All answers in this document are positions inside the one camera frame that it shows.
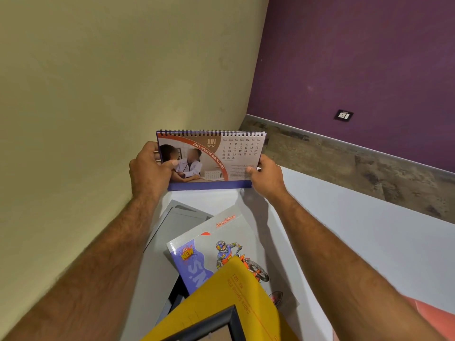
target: spiral binding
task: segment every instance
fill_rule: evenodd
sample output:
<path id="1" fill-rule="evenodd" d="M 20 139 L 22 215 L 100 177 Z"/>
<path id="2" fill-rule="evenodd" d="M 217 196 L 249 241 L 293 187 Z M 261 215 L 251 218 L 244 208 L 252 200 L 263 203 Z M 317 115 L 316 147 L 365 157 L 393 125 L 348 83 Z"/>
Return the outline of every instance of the spiral binding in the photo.
<path id="1" fill-rule="evenodd" d="M 265 136 L 263 131 L 240 130 L 168 130 L 158 131 L 161 136 Z"/>

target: beige wall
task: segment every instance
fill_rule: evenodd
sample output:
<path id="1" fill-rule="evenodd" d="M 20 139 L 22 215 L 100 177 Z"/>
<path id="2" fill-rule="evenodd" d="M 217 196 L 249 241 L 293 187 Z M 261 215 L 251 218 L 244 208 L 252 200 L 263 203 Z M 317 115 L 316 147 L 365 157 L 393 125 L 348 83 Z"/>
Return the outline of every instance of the beige wall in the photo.
<path id="1" fill-rule="evenodd" d="M 0 0 L 0 336 L 130 196 L 160 128 L 236 129 L 268 0 Z"/>

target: calendar page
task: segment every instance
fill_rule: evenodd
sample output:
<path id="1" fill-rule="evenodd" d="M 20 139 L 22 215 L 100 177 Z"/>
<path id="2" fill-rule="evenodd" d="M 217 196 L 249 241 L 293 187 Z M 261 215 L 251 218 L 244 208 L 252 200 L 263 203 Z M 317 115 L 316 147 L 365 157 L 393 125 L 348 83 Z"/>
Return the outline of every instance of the calendar page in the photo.
<path id="1" fill-rule="evenodd" d="M 266 134 L 240 131 L 156 132 L 163 162 L 178 160 L 172 183 L 249 180 L 257 167 Z"/>

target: purple calendar base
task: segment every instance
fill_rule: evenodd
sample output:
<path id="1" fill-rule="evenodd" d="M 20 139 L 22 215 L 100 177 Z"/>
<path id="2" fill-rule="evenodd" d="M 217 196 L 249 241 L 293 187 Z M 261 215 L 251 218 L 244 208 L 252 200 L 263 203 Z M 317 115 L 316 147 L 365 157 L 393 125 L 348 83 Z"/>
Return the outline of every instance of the purple calendar base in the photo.
<path id="1" fill-rule="evenodd" d="M 222 180 L 217 182 L 169 183 L 168 191 L 251 188 L 250 180 Z"/>

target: forearm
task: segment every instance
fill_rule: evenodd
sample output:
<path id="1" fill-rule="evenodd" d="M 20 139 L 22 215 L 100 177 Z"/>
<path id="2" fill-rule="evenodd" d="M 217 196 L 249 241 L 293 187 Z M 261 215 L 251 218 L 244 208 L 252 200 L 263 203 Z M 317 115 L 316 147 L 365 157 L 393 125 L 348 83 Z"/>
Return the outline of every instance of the forearm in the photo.
<path id="1" fill-rule="evenodd" d="M 291 195 L 282 193 L 270 202 L 341 340 L 442 340 L 388 281 Z"/>
<path id="2" fill-rule="evenodd" d="M 5 341 L 116 340 L 156 203 L 148 198 L 131 200 Z"/>

